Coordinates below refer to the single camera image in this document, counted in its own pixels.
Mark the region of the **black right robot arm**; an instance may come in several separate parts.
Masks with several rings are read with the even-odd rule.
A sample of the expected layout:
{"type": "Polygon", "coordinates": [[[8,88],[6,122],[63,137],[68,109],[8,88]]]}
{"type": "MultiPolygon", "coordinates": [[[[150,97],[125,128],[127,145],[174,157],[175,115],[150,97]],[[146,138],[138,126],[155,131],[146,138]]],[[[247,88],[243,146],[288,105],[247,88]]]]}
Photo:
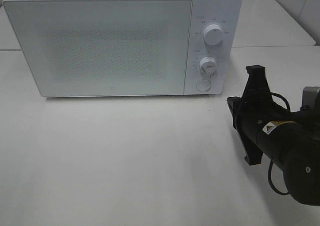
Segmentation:
{"type": "Polygon", "coordinates": [[[248,81],[241,97],[229,97],[233,127],[245,149],[245,160],[257,165],[270,159],[268,182],[280,195],[302,204],[320,204],[320,88],[304,87],[299,111],[285,97],[270,91],[265,68],[247,66],[248,81]],[[272,182],[272,167],[283,173],[287,192],[272,182]]]}

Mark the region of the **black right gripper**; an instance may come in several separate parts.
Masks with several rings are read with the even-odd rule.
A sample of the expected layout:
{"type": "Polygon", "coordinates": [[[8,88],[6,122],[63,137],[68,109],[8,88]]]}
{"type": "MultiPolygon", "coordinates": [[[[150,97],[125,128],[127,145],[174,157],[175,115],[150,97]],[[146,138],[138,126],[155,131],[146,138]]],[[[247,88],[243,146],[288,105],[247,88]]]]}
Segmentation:
{"type": "Polygon", "coordinates": [[[293,114],[273,100],[264,66],[246,66],[246,71],[248,80],[242,97],[227,98],[233,126],[246,152],[245,160],[257,165],[265,154],[276,165],[288,166],[293,159],[288,145],[293,127],[285,126],[276,135],[265,133],[263,128],[272,121],[289,123],[293,114]]]}

